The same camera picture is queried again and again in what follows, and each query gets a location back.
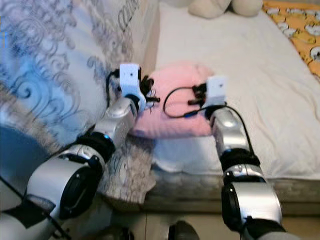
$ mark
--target floor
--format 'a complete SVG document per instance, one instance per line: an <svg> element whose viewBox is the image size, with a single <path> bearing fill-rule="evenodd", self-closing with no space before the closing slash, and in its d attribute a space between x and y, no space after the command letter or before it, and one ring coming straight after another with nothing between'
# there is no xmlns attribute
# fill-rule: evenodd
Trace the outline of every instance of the floor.
<svg viewBox="0 0 320 240"><path fill-rule="evenodd" d="M166 240L169 226L178 220L185 220L196 230L201 240L239 240L237 233L231 232L221 215L214 214L121 214L114 213L111 223L129 227L136 240ZM320 239L320 217L285 217L286 230L303 240Z"/></svg>

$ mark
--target pink pillow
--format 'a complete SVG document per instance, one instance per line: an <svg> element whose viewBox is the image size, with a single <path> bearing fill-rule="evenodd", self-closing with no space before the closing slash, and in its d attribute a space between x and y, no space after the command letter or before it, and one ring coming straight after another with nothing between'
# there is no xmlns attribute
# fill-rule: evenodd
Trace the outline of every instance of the pink pillow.
<svg viewBox="0 0 320 240"><path fill-rule="evenodd" d="M153 88L156 90L156 96L161 98L161 102L155 105L151 112L145 110L138 116L131 134L150 139L210 135L211 129L203 114L188 118L169 118L163 113L163 104L173 89L205 83L212 75L213 72L206 66L192 62L172 64L153 72L150 78L154 79ZM200 108L199 105L188 105L188 100L194 98L191 89L178 90L168 99L166 110L170 115L182 115L197 110Z"/></svg>

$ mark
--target wire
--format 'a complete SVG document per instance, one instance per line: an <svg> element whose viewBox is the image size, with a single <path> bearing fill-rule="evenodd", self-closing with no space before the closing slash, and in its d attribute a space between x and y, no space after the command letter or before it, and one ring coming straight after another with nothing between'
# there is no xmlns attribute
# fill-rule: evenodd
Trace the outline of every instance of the wire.
<svg viewBox="0 0 320 240"><path fill-rule="evenodd" d="M249 146L249 151L254 155L255 152L254 152L254 149L252 147L252 143L251 143L251 140L250 140L250 136L249 136L249 133L248 133L248 130L247 130L247 127L246 127L246 124L245 124L245 121L243 120L243 118L241 117L240 113L234 109L233 107L231 106L228 106L227 103L225 103L225 105L213 105L213 106L207 106L207 107L203 107L203 108L200 108L198 110L194 110L194 111L189 111L189 112L186 112L182 115L170 115L169 113L167 113L166 111L166 104L167 104L167 101L169 99L169 97L176 91L178 90L185 90L185 89L193 89L193 87L191 86L181 86L181 87L177 87L175 89L173 89L171 92L169 92L169 94L166 96L164 102L163 102L163 112L165 115L167 115L169 118L171 119L180 119L180 118L188 118L188 117L191 117L191 116L194 116L196 114L198 114L198 112L200 111L203 111L203 110L207 110L207 109L210 109L210 108L215 108L216 110L217 109L222 109L222 108L227 108L227 109L230 109L232 110L233 112L235 112L235 114L239 117L240 121L242 122L242 125L243 125L243 130L244 130L244 133L245 133L245 137L248 141L248 146Z"/></svg>
<svg viewBox="0 0 320 240"><path fill-rule="evenodd" d="M5 180L0 175L0 180L10 189L12 190L22 201L27 201L29 204L33 205L37 209L41 210L41 213L48 219L48 221L60 232L61 236L71 240L71 237L67 234L65 230L61 228L59 223L52 217L48 212L46 212L42 207L35 204L33 201L30 201L29 199L25 198L14 186L12 186L7 180Z"/></svg>
<svg viewBox="0 0 320 240"><path fill-rule="evenodd" d="M173 89L171 92L169 92L169 94L166 96L164 102L163 102L163 112L165 115L167 115L169 118L171 119L180 119L180 118L185 118L186 116L183 114L183 115L170 115L169 113L167 113L166 111L166 104L167 104L167 101L169 99L169 97L176 91L178 90L185 90L185 89L192 89L191 86L181 86L181 87L177 87L175 89Z"/></svg>

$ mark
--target yellow blanket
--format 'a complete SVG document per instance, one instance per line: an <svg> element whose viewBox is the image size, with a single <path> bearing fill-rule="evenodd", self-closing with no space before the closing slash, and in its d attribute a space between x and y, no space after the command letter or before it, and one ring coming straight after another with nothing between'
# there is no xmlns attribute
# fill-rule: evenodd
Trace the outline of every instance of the yellow blanket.
<svg viewBox="0 0 320 240"><path fill-rule="evenodd" d="M320 6L264 1L263 10L292 41L310 71L320 78Z"/></svg>

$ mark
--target white plush toy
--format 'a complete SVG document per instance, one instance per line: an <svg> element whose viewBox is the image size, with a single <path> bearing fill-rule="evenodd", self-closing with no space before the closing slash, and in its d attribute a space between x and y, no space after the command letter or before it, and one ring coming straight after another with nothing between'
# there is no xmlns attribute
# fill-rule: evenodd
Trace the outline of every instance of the white plush toy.
<svg viewBox="0 0 320 240"><path fill-rule="evenodd" d="M261 10L263 0L194 0L188 11L192 15L212 19L222 15L230 3L235 13L253 17Z"/></svg>

